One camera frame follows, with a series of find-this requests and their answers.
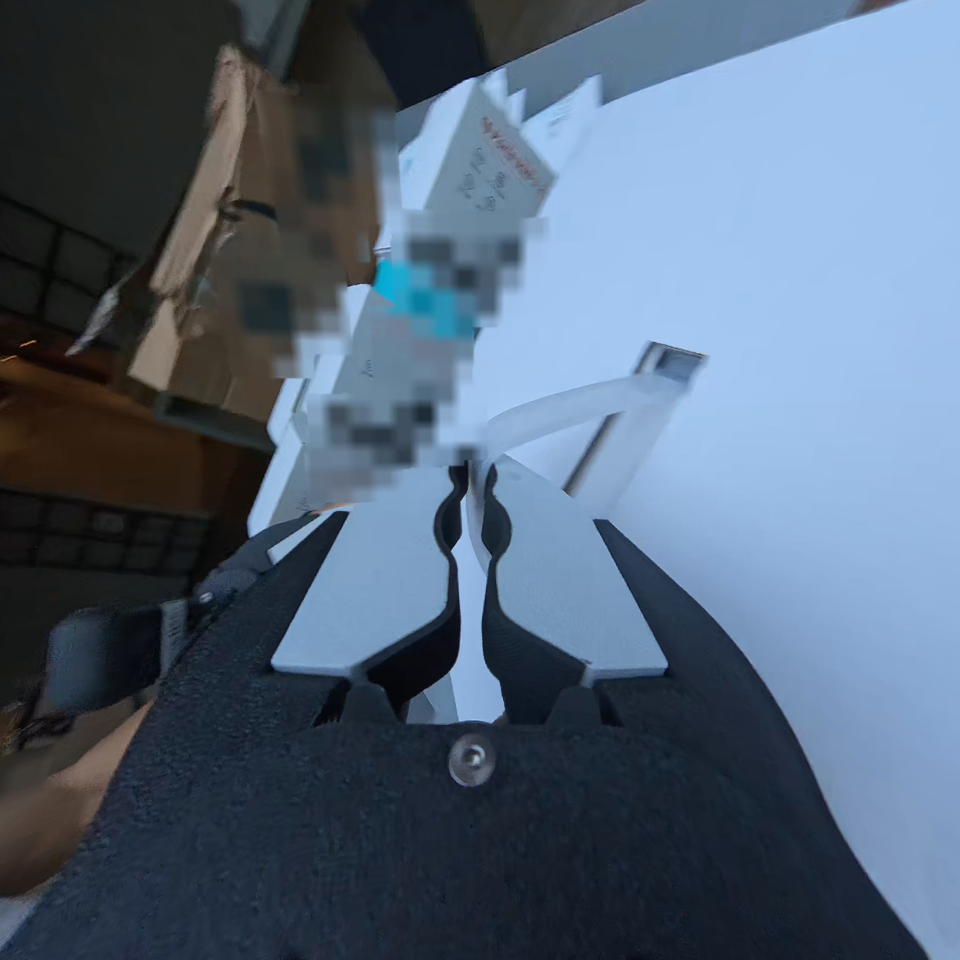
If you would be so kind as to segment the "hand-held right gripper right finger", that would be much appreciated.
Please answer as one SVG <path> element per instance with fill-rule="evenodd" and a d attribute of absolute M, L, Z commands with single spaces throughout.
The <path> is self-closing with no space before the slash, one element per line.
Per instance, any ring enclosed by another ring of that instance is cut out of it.
<path fill-rule="evenodd" d="M 662 678 L 668 660 L 590 512 L 521 463 L 487 474 L 482 644 L 512 724 L 567 690 Z"/>

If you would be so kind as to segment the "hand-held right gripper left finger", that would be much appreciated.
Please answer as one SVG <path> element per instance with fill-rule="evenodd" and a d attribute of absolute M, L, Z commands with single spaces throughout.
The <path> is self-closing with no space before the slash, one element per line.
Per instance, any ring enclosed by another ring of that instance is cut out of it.
<path fill-rule="evenodd" d="M 280 674 L 383 690 L 403 707 L 450 673 L 461 642 L 464 466 L 402 472 L 345 515 L 270 658 Z"/>

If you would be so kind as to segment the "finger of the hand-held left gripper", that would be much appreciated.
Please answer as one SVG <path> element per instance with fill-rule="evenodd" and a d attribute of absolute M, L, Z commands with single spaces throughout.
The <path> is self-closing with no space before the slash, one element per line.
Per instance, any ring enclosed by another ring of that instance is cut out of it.
<path fill-rule="evenodd" d="M 281 562 L 290 552 L 296 549 L 305 539 L 310 537 L 311 534 L 329 518 L 330 517 L 328 515 L 316 515 L 292 534 L 289 534 L 276 544 L 270 546 L 270 548 L 267 550 L 267 556 L 270 560 L 270 564 L 277 565 L 279 562 Z"/>

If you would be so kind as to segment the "cardboard box with arrow mark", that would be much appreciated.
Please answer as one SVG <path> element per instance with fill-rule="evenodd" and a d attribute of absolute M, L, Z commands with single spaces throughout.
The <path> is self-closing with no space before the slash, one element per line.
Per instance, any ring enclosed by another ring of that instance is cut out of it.
<path fill-rule="evenodd" d="M 285 378 L 345 337 L 342 294 L 374 275 L 377 114 L 217 54 L 206 136 L 157 249 L 127 374 L 265 424 Z"/>

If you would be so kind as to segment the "large white black product box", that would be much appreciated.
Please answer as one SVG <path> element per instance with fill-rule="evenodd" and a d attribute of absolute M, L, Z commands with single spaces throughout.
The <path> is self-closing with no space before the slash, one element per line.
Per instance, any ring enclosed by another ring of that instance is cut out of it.
<path fill-rule="evenodd" d="M 478 343 L 493 416 L 705 356 L 611 514 L 719 622 L 958 958 L 958 2 L 604 104 Z"/>

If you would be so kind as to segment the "dark paned window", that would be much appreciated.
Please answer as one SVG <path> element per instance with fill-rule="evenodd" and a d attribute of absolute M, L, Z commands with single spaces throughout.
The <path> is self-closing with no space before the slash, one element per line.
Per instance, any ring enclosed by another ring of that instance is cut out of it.
<path fill-rule="evenodd" d="M 1 487 L 4 567 L 187 577 L 210 536 L 203 514 Z"/>
<path fill-rule="evenodd" d="M 102 295 L 136 265 L 126 251 L 1 196 L 2 313 L 78 335 Z"/>

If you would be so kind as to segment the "grey table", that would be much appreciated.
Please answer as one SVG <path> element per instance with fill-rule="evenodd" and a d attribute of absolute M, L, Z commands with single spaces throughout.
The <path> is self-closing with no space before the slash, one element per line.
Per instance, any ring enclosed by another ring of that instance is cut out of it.
<path fill-rule="evenodd" d="M 265 423 L 210 404 L 159 392 L 152 403 L 152 414 L 156 422 L 163 426 L 182 429 L 237 448 L 266 454 L 273 454 L 276 449 Z"/>

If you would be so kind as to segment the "person's left forearm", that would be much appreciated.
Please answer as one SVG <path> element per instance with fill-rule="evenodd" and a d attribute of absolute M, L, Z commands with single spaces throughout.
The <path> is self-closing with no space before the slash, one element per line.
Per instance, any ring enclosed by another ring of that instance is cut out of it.
<path fill-rule="evenodd" d="M 142 705 L 71 766 L 2 798 L 2 898 L 30 894 L 76 855 L 153 703 Z"/>

